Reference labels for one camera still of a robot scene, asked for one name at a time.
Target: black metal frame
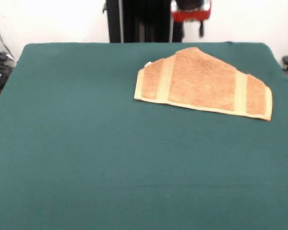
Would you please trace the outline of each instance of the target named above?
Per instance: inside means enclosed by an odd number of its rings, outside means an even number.
[[[170,41],[170,0],[122,0],[122,4],[124,42]],[[107,14],[110,42],[119,43],[119,0],[107,0]],[[182,23],[174,23],[172,41],[181,42],[182,38]]]

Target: orange towel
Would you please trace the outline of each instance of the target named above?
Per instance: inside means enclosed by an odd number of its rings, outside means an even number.
[[[196,47],[141,69],[134,98],[267,121],[272,116],[272,92],[261,80]]]

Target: beige towel stripe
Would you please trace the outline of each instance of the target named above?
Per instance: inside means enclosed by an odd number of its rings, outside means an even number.
[[[144,69],[141,69],[138,73],[138,78],[137,78],[136,86],[135,86],[134,98],[136,100],[140,100],[142,98],[143,81],[144,81]]]
[[[168,100],[169,87],[172,78],[172,71],[174,68],[175,55],[170,56],[163,61],[161,78],[157,93],[157,101],[166,103]]]
[[[272,92],[269,87],[265,88],[265,97],[266,97],[266,111],[265,111],[265,118],[270,121],[272,116],[272,109],[273,109],[273,99],[272,99]]]
[[[237,71],[236,74],[236,92],[235,92],[235,112],[246,114],[246,90],[247,75]]]

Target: green cloth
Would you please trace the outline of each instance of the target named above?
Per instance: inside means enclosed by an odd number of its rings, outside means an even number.
[[[262,79],[271,122],[133,99],[198,46]],[[0,230],[288,230],[288,80],[263,44],[25,47],[0,97]]]

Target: red part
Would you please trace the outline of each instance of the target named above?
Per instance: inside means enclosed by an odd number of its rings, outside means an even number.
[[[172,12],[172,16],[175,22],[182,23],[184,21],[204,21],[210,18],[211,14],[211,6],[209,11],[192,11],[192,12],[184,12],[184,11],[178,11],[178,12]]]

